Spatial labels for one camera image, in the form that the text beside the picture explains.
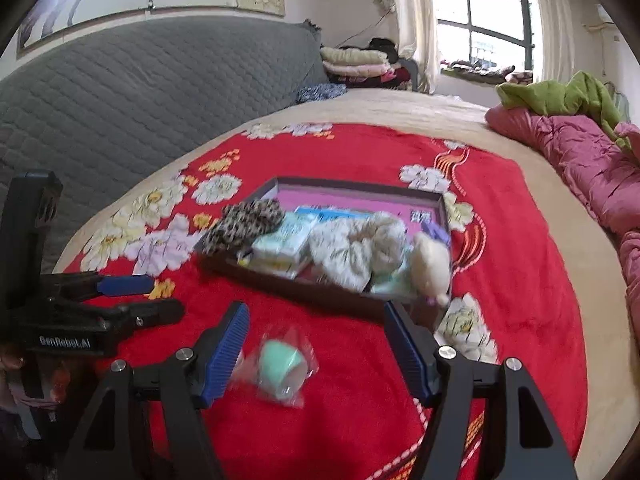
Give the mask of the person's left hand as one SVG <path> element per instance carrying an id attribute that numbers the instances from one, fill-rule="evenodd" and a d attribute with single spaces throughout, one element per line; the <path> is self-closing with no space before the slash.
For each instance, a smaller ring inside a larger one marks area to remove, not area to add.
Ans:
<path id="1" fill-rule="evenodd" d="M 16 414 L 17 407 L 22 404 L 31 408 L 50 410 L 56 403 L 51 399 L 38 399 L 28 396 L 21 382 L 20 369 L 23 360 L 8 347 L 1 347 L 1 408 L 3 411 Z"/>

